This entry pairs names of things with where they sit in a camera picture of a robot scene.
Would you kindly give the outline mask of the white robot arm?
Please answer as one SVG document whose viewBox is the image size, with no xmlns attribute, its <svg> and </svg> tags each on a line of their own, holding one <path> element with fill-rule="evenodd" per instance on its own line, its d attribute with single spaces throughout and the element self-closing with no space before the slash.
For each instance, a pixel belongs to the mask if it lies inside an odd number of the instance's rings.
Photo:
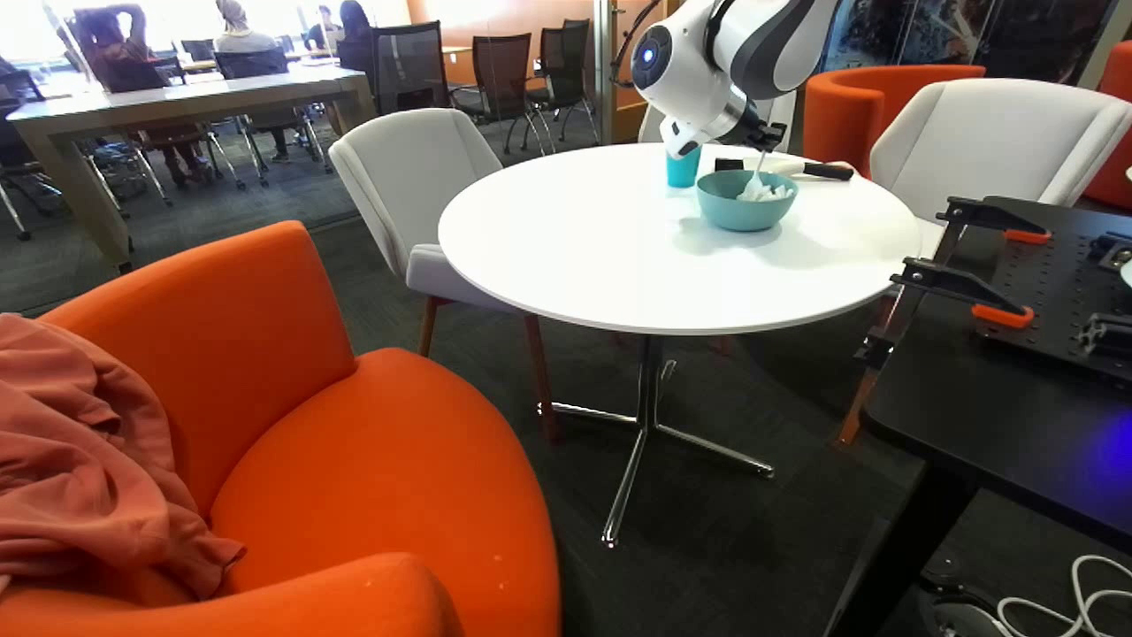
<svg viewBox="0 0 1132 637">
<path fill-rule="evenodd" d="M 760 103 L 795 92 L 820 63 L 838 0 L 687 0 L 656 21 L 630 83 L 662 112 L 669 157 L 733 143 L 774 149 L 782 123 Z"/>
</svg>

